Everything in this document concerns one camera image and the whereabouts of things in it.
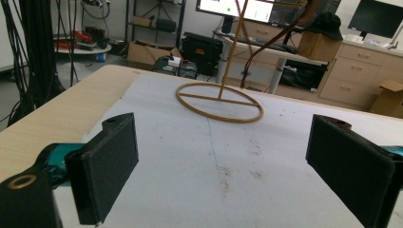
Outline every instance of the white table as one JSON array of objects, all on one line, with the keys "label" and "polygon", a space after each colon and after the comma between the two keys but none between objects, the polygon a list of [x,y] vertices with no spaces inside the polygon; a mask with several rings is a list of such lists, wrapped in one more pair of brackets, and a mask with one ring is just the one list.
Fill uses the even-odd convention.
[{"label": "white table", "polygon": [[[104,48],[104,49],[95,47],[93,50],[84,50],[84,49],[75,48],[74,54],[87,54],[87,55],[88,54],[102,54],[102,53],[107,53],[111,49],[112,49],[111,45],[107,45],[106,48]],[[59,48],[59,53],[69,54],[70,52],[68,51],[68,49]]]},{"label": "white table", "polygon": [[[101,68],[0,133],[1,180],[31,166],[49,143],[86,142],[102,120],[134,112],[140,161],[106,227],[362,227],[305,160],[312,115],[346,121],[380,145],[403,144],[402,120],[244,90],[264,116],[224,123],[177,101],[175,90],[189,82]],[[200,105],[239,114],[227,104]],[[65,227],[81,227],[70,189],[54,194]],[[402,196],[390,228],[403,226],[401,215]]]}]

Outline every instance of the white wall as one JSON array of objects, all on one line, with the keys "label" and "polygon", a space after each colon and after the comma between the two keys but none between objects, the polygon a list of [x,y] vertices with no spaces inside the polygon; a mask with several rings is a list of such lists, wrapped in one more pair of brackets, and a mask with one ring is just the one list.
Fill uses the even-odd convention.
[{"label": "white wall", "polygon": [[[14,17],[16,17],[16,12],[14,9],[13,4],[11,4],[11,12]],[[21,29],[21,26],[18,26],[17,24],[17,29],[20,34],[20,38],[22,40],[22,43],[25,43],[25,38],[24,38],[24,33]],[[13,65],[13,56],[12,56],[12,51],[11,51],[11,46],[10,46],[10,40],[9,36],[7,33],[7,25],[6,25],[6,18],[3,12],[3,7],[0,5],[0,71],[1,70],[7,70],[12,68]]]},{"label": "white wall", "polygon": [[[57,34],[58,30],[60,30],[59,33],[63,34],[66,33],[68,34],[70,30],[82,30],[81,22],[82,22],[82,6],[80,2],[78,1],[76,4],[75,0],[59,0],[60,1],[60,16],[63,21],[63,25],[60,23],[60,29],[59,29],[59,21],[58,21],[58,16],[59,16],[59,11],[58,7],[56,4],[55,0],[50,0],[50,14],[52,18],[52,29],[53,29],[53,34]],[[68,6],[70,6],[70,15],[68,15]]]},{"label": "white wall", "polygon": [[[126,1],[125,0],[110,0],[111,1],[111,11],[109,17],[106,19],[107,27],[109,30],[109,38],[125,38],[125,11],[126,11]],[[395,4],[403,7],[403,1],[401,0],[381,0],[387,3]],[[158,3],[157,0],[138,0],[138,12],[146,12],[147,10],[152,8],[155,4]],[[358,5],[359,0],[343,0],[336,12],[336,14],[340,17],[342,26],[340,28],[343,34],[358,34],[357,31],[347,29],[348,24],[350,23],[351,18],[355,12],[355,8]],[[129,18],[132,17],[132,8],[133,8],[134,0],[129,0]],[[97,16],[101,16],[101,10],[96,7],[86,7],[90,12]],[[173,15],[176,13],[179,15],[180,8],[170,8],[170,13]],[[182,32],[189,31],[193,33],[197,33],[204,36],[211,36],[212,30],[214,30],[220,23],[221,17],[216,15],[211,15],[202,12],[196,12],[196,0],[187,0],[186,9],[183,20]],[[85,26],[94,26],[102,29],[106,29],[105,22],[103,20],[94,20],[90,18],[87,14],[84,15],[84,27]],[[154,31],[150,31],[148,29],[139,29],[139,32],[136,32],[135,39],[145,39],[152,40],[154,39]],[[131,39],[131,30],[129,30],[129,40]],[[158,43],[167,43],[174,44],[175,37],[170,34],[161,33],[161,37],[159,37]],[[372,35],[368,35],[367,39],[377,39],[381,41],[381,43],[390,42],[391,39],[386,39],[383,37],[376,37]],[[403,34],[397,39],[400,41],[400,49],[403,49]],[[10,50],[10,43],[8,36],[6,34],[6,24],[4,19],[4,12],[1,10],[0,12],[0,51],[4,57],[0,58],[0,67],[5,65],[12,65],[12,54]]]},{"label": "white wall", "polygon": [[[120,1],[110,0],[110,1],[112,1],[112,5],[111,5],[112,12],[111,12],[110,17],[107,19],[107,22],[109,24],[110,36],[124,38],[124,34],[125,34],[125,0],[120,0]],[[380,1],[403,7],[403,1],[401,1],[401,0],[380,0]],[[130,16],[129,16],[129,18],[132,17],[131,9],[133,7],[133,2],[134,2],[133,0],[130,0]],[[149,9],[149,6],[156,4],[157,0],[138,0],[138,2],[139,2],[138,11],[145,12],[146,10]],[[340,30],[343,34],[359,34],[358,31],[354,31],[354,30],[347,28],[348,24],[350,23],[350,20],[353,17],[353,14],[355,12],[355,9],[356,9],[358,3],[359,3],[359,0],[342,0],[340,3],[340,6],[336,12],[336,15],[338,15],[341,19],[342,25],[340,27]],[[88,17],[85,15],[85,24],[93,24],[93,25],[98,25],[99,27],[104,27],[103,22],[96,22],[93,20],[91,20],[89,22],[87,20],[88,20]],[[197,34],[204,35],[204,36],[212,36],[212,30],[214,30],[219,25],[220,20],[221,20],[221,17],[219,17],[219,16],[202,13],[202,12],[196,12],[196,0],[187,0],[182,32],[189,31],[189,32],[197,33]],[[149,33],[149,31],[143,29],[143,30],[140,30],[139,33]],[[387,38],[383,38],[383,37],[373,36],[371,34],[368,35],[367,39],[376,39],[376,40],[381,41],[381,43],[390,42],[392,40],[392,39],[387,39]],[[400,48],[403,48],[403,34],[400,34],[400,36],[398,37],[397,40],[401,41],[400,44],[402,47],[400,47]]]}]

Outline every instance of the shelf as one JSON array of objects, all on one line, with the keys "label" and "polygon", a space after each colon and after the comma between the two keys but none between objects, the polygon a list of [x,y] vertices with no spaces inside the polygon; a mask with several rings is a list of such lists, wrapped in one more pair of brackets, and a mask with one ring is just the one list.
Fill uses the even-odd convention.
[{"label": "shelf", "polygon": [[158,39],[158,32],[162,31],[162,32],[166,32],[166,33],[172,33],[176,35],[176,42],[175,42],[175,46],[178,48],[180,46],[181,43],[181,35],[182,35],[182,24],[183,24],[183,17],[184,17],[184,9],[185,9],[185,5],[186,5],[186,0],[182,0],[181,3],[174,3],[173,1],[167,1],[167,0],[159,0],[158,3],[152,8],[150,9],[148,12],[146,12],[144,15],[142,16],[146,16],[148,13],[150,13],[153,10],[157,10],[158,11],[158,15],[156,17],[156,20],[160,18],[161,16],[161,11],[163,11],[170,20],[172,20],[168,14],[168,12],[165,10],[163,3],[166,4],[170,4],[170,5],[175,5],[175,6],[181,6],[181,12],[178,18],[178,25],[177,25],[177,29],[174,32],[169,32],[169,31],[164,31],[164,30],[160,30],[157,29],[155,27],[145,27],[145,26],[140,26],[140,25],[134,25],[132,22],[130,22],[129,20],[129,2],[130,1],[134,1],[134,5],[133,5],[133,14],[132,15],[137,15],[137,1],[142,1],[142,0],[126,0],[126,18],[125,18],[125,42],[128,43],[128,28],[129,26],[132,27],[132,32],[131,32],[131,41],[134,40],[134,34],[135,34],[135,27],[140,27],[140,28],[146,28],[146,29],[151,29],[151,30],[155,30],[156,34],[155,34],[155,42],[154,43],[158,43],[157,39]]},{"label": "shelf", "polygon": [[166,33],[171,33],[171,34],[176,34],[178,32],[177,29],[175,31],[164,31],[164,30],[161,30],[161,29],[157,29],[155,27],[146,27],[146,26],[136,25],[136,24],[133,24],[132,22],[127,22],[127,23],[130,26],[135,26],[135,27],[140,27],[140,28],[145,28],[145,29],[151,29],[151,30],[157,30],[157,31],[163,31],[163,32],[166,32]]},{"label": "shelf", "polygon": [[[95,47],[93,50],[84,50],[75,48],[74,54],[100,54],[100,53],[107,53],[112,49],[111,45],[107,45],[105,49]],[[58,53],[70,54],[68,49],[61,49],[59,48]]]}]

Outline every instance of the computer monitor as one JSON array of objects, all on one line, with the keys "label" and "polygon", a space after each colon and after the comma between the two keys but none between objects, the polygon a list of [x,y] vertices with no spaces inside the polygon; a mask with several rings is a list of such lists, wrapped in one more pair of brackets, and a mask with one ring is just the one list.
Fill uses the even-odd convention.
[{"label": "computer monitor", "polygon": [[367,33],[393,38],[403,20],[403,8],[375,0],[361,0],[348,26],[349,29],[361,31],[365,38]]},{"label": "computer monitor", "polygon": [[[280,0],[279,2],[296,3],[296,0]],[[317,11],[312,21],[314,21],[316,15],[319,15],[322,12],[329,11],[331,13],[336,13],[340,2],[341,0],[319,1]],[[244,0],[239,0],[239,3],[240,8],[242,9]],[[229,25],[229,27],[232,23],[231,19],[240,15],[237,9],[236,0],[197,0],[196,11],[224,16],[223,25]],[[249,0],[244,19],[285,28],[299,18],[303,12],[304,7],[288,7],[282,5],[273,5],[271,3],[258,0]],[[228,32],[230,29],[231,28],[223,28],[223,30]]]},{"label": "computer monitor", "polygon": [[[240,11],[243,9],[244,0],[238,0]],[[269,22],[273,4],[258,0],[248,1],[244,15],[245,19]],[[239,17],[240,11],[236,0],[197,0],[196,11],[212,13],[220,16]]]}]

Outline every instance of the metal shelving unit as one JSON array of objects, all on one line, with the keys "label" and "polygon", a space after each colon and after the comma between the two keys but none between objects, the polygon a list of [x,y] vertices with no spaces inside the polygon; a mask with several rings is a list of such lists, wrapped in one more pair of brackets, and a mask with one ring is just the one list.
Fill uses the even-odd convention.
[{"label": "metal shelving unit", "polygon": [[[136,27],[142,27],[142,26],[138,26],[138,25],[134,25],[133,23],[131,23],[129,17],[129,3],[130,1],[133,0],[126,0],[126,12],[125,12],[125,42],[128,43],[128,29],[129,27],[132,27],[131,30],[131,41],[134,40],[134,34],[136,32]],[[134,5],[133,5],[133,15],[137,15],[137,1],[138,0],[134,0]],[[152,8],[151,10],[149,10],[147,13],[143,14],[142,16],[146,16],[149,12],[151,12],[152,10],[157,10],[158,14],[156,19],[159,19],[161,16],[161,11],[163,11],[170,20],[172,20],[168,14],[168,12],[165,10],[164,4],[168,5],[168,4],[173,4],[176,5],[175,3],[171,2],[171,1],[167,1],[167,0],[158,0],[157,5]],[[181,13],[180,16],[178,18],[178,25],[177,25],[177,29],[175,32],[173,32],[176,35],[176,42],[175,42],[175,46],[178,48],[180,43],[181,43],[181,34],[182,34],[182,24],[183,24],[183,16],[184,16],[184,9],[185,9],[185,5],[186,5],[186,0],[182,0],[182,2],[180,4],[178,4],[181,6]],[[157,38],[158,38],[158,33],[161,30],[158,30],[155,27],[142,27],[142,28],[147,28],[147,29],[152,29],[152,30],[156,30],[156,34],[155,34],[155,43],[157,43]]]}]

